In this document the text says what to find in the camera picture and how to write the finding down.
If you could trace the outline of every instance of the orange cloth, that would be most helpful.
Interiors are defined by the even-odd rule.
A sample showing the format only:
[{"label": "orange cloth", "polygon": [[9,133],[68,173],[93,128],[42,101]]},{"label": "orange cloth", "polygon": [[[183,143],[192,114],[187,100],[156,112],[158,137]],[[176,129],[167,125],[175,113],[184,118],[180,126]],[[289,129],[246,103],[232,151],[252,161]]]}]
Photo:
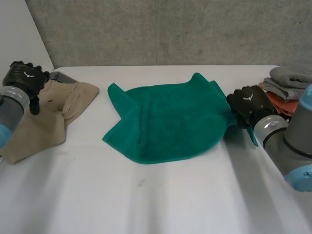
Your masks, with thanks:
[{"label": "orange cloth", "polygon": [[273,104],[273,106],[275,107],[275,109],[277,110],[277,112],[279,114],[284,113],[288,116],[293,116],[293,114],[294,114],[294,112],[298,106],[299,100],[284,102],[275,93],[267,91],[266,94],[267,94],[270,102]]}]

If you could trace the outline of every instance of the gray towel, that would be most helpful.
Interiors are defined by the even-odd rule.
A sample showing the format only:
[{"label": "gray towel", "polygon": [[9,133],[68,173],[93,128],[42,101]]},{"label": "gray towel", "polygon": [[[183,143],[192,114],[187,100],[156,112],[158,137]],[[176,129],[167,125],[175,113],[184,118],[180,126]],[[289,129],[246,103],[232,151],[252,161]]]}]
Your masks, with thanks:
[{"label": "gray towel", "polygon": [[51,72],[50,73],[50,80],[56,80],[59,83],[64,84],[75,84],[77,83],[76,80],[73,78],[63,74],[62,72]]},{"label": "gray towel", "polygon": [[312,70],[304,67],[275,67],[270,76],[284,87],[306,89],[312,84]]},{"label": "gray towel", "polygon": [[265,82],[261,84],[260,87],[279,95],[284,101],[298,100],[305,91],[304,89],[284,87],[272,78],[264,78],[264,81]]}]

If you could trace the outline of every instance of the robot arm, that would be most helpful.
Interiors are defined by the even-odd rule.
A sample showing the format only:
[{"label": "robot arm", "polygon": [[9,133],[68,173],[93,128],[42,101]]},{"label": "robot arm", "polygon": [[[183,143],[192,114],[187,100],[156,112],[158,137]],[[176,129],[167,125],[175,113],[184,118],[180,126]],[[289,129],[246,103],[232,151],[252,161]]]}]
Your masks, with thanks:
[{"label": "robot arm", "polygon": [[255,137],[285,180],[297,191],[311,192],[312,85],[301,97],[289,124],[274,114],[268,98],[258,86],[235,90],[227,101],[237,114],[238,123],[253,128]]},{"label": "robot arm", "polygon": [[39,114],[38,94],[49,79],[48,72],[31,63],[13,62],[0,89],[0,148],[12,137],[24,113]]}]

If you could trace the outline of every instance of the concrete wall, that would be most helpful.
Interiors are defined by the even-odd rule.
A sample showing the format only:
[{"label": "concrete wall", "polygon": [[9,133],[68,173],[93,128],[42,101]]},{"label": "concrete wall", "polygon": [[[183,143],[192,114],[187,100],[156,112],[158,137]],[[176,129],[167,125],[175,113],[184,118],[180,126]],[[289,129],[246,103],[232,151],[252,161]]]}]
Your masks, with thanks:
[{"label": "concrete wall", "polygon": [[54,67],[24,0],[0,0],[0,85],[13,61]]},{"label": "concrete wall", "polygon": [[55,67],[309,65],[310,0],[26,0]]}]

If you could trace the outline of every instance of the white wall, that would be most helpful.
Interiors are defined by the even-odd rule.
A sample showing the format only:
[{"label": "white wall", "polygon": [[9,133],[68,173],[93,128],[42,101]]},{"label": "white wall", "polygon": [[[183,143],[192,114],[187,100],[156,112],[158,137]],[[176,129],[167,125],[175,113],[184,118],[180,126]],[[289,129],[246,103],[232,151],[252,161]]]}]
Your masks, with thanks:
[{"label": "white wall", "polygon": [[54,70],[25,1],[0,0],[0,81],[16,60]]}]

